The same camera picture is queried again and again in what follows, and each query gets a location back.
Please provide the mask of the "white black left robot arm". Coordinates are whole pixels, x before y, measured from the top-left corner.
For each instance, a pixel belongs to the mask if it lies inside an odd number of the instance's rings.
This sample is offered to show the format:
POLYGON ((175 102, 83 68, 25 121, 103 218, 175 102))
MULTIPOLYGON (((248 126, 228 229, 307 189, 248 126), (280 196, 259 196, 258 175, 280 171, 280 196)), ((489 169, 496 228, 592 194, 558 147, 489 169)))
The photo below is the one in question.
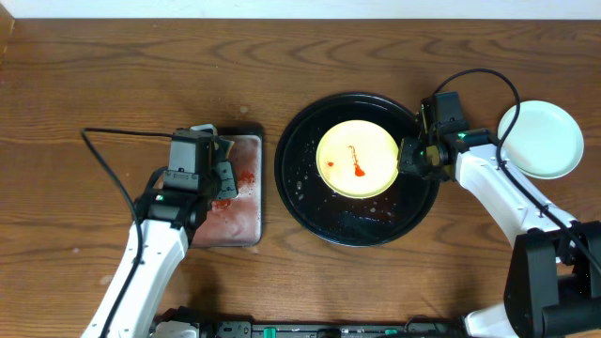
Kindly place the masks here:
POLYGON ((165 288, 206 221, 219 195, 220 175, 210 173, 206 191, 175 183, 198 174, 157 169, 131 205, 126 250, 84 337, 150 337, 165 288))

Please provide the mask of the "light blue plate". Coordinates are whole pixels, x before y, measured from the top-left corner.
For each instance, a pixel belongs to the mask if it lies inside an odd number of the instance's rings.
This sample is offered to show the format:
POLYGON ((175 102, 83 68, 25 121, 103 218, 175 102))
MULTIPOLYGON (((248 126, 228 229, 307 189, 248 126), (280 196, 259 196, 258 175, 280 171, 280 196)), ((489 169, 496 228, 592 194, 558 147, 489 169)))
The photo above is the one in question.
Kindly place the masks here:
POLYGON ((572 172, 584 153, 577 121, 563 108, 529 100, 510 108, 501 118, 498 135, 509 159, 529 177, 556 179, 572 172))

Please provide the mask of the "green yellow scrub sponge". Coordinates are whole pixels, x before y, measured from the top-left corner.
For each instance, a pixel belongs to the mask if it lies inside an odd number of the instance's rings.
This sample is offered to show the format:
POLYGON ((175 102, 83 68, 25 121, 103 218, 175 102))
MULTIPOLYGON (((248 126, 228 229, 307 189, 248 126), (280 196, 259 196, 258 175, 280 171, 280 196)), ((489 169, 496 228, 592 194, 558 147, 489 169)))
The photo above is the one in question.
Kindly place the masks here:
POLYGON ((216 162, 227 161, 229 154, 234 146, 234 141, 219 137, 215 141, 215 160, 216 162))

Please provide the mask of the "yellow plate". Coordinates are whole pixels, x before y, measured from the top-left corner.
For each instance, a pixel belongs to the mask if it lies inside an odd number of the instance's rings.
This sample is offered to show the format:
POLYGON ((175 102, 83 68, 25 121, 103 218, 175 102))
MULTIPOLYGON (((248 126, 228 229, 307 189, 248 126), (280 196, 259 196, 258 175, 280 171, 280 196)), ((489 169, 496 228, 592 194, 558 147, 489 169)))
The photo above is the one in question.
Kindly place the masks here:
POLYGON ((317 144, 316 167, 325 184, 351 199, 377 196, 398 176, 399 146, 391 134, 366 120, 341 122, 317 144))

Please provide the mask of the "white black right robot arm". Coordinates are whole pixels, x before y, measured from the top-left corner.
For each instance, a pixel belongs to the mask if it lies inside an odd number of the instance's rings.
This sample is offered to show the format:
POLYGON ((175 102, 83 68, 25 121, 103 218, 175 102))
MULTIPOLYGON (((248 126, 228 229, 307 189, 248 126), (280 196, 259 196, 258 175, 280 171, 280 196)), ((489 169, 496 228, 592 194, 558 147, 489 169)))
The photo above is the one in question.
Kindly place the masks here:
POLYGON ((403 139, 399 171, 473 194, 513 253, 502 303, 465 316, 472 337, 564 337, 600 327, 600 224, 549 202, 486 130, 403 139))

